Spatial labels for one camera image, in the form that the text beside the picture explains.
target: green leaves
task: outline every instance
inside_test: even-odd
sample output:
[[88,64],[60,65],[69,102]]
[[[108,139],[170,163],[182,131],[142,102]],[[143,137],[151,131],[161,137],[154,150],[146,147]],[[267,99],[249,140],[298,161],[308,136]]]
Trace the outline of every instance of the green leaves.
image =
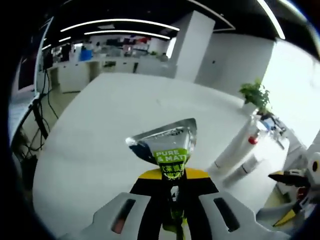
[[254,83],[244,83],[241,85],[239,92],[244,96],[245,104],[253,103],[259,110],[264,111],[269,101],[270,91],[266,90],[261,84],[260,79],[256,79]]

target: black ceiling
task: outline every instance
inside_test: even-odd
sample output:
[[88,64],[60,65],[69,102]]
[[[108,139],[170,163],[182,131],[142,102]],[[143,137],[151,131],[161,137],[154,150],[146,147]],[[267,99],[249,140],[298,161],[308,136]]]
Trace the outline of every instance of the black ceiling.
[[[315,44],[300,19],[277,0],[265,1],[279,21],[285,40],[319,58]],[[221,31],[221,33],[247,34],[272,40],[278,37],[273,24],[257,0],[197,0],[197,2],[218,14],[222,14],[235,27],[235,30]],[[85,37],[84,33],[100,31],[101,29],[98,26],[110,24],[90,24],[60,32],[61,29],[88,21],[125,18],[172,25],[194,10],[214,19],[214,30],[231,28],[211,12],[187,0],[70,0],[54,12],[54,21],[48,31],[45,44],[55,46],[58,44],[58,40],[66,37],[71,37],[71,41],[82,39]],[[151,24],[111,23],[114,24],[115,30],[134,30],[155,34],[164,32],[163,27]],[[166,33],[169,37],[174,37],[176,34],[177,32],[174,30]]]

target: computer monitor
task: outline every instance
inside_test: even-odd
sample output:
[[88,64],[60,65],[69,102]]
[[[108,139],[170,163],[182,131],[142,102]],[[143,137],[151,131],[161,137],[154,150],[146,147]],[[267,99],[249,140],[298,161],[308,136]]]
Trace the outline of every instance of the computer monitor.
[[17,68],[16,77],[12,86],[12,95],[34,92],[37,89],[37,74],[45,42],[45,36],[53,17],[45,22],[39,31],[30,39],[30,44],[22,53],[21,61]]

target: black wire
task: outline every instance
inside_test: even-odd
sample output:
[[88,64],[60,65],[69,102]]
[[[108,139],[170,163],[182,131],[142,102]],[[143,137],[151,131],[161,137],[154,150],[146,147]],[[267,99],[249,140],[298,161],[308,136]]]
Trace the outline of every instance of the black wire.
[[42,150],[42,134],[40,133],[40,149]]
[[47,120],[43,117],[42,120],[46,123],[49,133],[51,132],[50,127],[49,127],[49,123],[47,122]]
[[43,118],[44,118],[44,113],[43,113],[43,111],[42,111],[42,103],[41,103],[41,100],[39,101],[38,109],[39,109],[39,107],[40,107],[40,116],[41,116],[41,118],[43,119]]
[[43,147],[43,145],[45,145],[44,143],[40,146],[40,147],[38,147],[38,148],[33,148],[33,147],[31,147],[31,146],[28,146],[28,145],[24,145],[24,146],[26,146],[27,148],[28,148],[28,150],[30,150],[30,151],[33,151],[33,152],[37,152],[37,151],[39,151],[40,149],[41,149],[41,147]]
[[28,154],[31,154],[30,148],[28,147],[28,151],[26,152],[25,158],[23,160],[26,160],[26,158],[28,157]]
[[41,95],[40,95],[41,97],[44,94],[45,87],[46,87],[46,72],[44,72],[43,87],[42,87],[42,91],[41,91]]
[[48,93],[47,93],[47,96],[48,96],[48,104],[49,104],[49,107],[51,108],[52,112],[54,113],[54,115],[55,115],[56,119],[58,119],[59,117],[58,117],[58,115],[56,114],[56,112],[55,112],[54,108],[51,106],[51,104],[50,104],[50,100],[49,100],[49,93],[50,93],[50,78],[49,78],[49,74],[48,74],[47,69],[45,70],[45,74],[46,74],[46,76],[47,76],[47,78],[48,78]]

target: white pot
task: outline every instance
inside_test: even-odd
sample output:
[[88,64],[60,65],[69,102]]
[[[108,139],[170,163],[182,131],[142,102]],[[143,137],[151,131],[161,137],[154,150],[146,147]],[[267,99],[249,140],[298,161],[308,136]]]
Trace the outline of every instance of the white pot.
[[242,106],[242,111],[248,116],[251,116],[256,109],[257,109],[257,106],[254,105],[252,102],[243,104]]

